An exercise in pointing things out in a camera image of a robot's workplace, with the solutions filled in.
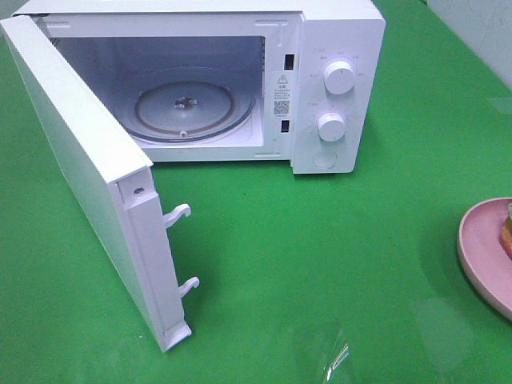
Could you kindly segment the burger with lettuce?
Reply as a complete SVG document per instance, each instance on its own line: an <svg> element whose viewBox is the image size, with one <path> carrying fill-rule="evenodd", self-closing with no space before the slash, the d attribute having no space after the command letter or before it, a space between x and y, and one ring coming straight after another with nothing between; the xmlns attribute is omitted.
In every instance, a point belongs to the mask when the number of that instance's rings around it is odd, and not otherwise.
<svg viewBox="0 0 512 384"><path fill-rule="evenodd" d="M510 203L507 206L507 216L500 231L499 243L506 255L512 258L512 210Z"/></svg>

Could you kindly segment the white microwave door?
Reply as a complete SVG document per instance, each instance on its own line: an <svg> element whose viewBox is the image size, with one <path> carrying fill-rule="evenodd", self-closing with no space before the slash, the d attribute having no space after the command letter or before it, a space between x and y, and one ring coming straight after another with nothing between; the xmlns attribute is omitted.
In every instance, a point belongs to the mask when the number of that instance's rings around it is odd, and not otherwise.
<svg viewBox="0 0 512 384"><path fill-rule="evenodd" d="M2 21L10 51L59 168L161 350L191 333L168 229L187 204L162 211L152 161L27 16Z"/></svg>

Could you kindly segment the pink round plate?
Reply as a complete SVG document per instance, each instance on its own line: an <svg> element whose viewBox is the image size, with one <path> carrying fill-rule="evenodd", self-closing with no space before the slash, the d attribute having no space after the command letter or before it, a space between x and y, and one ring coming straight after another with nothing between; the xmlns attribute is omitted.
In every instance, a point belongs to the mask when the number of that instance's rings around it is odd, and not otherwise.
<svg viewBox="0 0 512 384"><path fill-rule="evenodd" d="M500 243L510 197L491 198L468 209L458 228L458 257L476 291L511 320L511 257Z"/></svg>

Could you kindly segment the glass microwave turntable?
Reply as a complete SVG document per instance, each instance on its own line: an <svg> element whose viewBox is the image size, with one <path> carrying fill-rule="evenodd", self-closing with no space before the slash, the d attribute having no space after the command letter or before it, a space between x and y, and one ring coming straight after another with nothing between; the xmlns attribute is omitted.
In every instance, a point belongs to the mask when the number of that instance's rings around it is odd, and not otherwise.
<svg viewBox="0 0 512 384"><path fill-rule="evenodd" d="M118 86L114 115L140 139L197 142L246 120L261 95L260 85L260 78L206 67L146 72Z"/></svg>

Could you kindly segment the white microwave oven body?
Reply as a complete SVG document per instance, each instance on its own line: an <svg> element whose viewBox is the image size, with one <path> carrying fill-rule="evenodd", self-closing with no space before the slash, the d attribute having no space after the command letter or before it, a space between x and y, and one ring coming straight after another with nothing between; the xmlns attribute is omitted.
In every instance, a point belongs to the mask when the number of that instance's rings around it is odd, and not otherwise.
<svg viewBox="0 0 512 384"><path fill-rule="evenodd" d="M9 18L33 19L153 162L287 160L296 174L352 171L386 23L370 1L29 1ZM326 90L324 69L344 59L354 87ZM164 144L129 133L114 115L121 82L171 68L206 67L261 79L240 125L206 140ZM318 135L324 114L345 135ZM333 150L330 169L313 155Z"/></svg>

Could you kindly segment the clear plastic film piece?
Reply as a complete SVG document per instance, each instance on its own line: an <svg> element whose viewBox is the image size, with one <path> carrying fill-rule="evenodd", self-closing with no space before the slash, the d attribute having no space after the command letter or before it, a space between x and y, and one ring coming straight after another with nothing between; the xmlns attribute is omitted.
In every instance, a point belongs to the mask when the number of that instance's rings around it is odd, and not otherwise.
<svg viewBox="0 0 512 384"><path fill-rule="evenodd" d="M338 321L294 328L293 356L298 383L356 383L350 347Z"/></svg>

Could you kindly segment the white timer knob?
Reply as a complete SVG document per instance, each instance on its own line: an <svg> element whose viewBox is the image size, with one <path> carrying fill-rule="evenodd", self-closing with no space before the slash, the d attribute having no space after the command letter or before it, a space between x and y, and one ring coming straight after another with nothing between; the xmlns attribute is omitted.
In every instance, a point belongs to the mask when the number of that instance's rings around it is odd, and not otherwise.
<svg viewBox="0 0 512 384"><path fill-rule="evenodd" d="M336 142L346 133L346 123L343 116L337 113L324 114L318 119L318 135L325 142Z"/></svg>

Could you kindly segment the upper white power knob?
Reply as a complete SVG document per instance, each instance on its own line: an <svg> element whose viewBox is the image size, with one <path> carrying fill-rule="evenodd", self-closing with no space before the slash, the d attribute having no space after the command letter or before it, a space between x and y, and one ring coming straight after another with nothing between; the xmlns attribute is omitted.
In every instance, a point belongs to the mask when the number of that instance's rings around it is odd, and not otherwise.
<svg viewBox="0 0 512 384"><path fill-rule="evenodd" d="M344 94L355 84L356 72L350 62L340 59L330 63L323 74L324 85L331 94Z"/></svg>

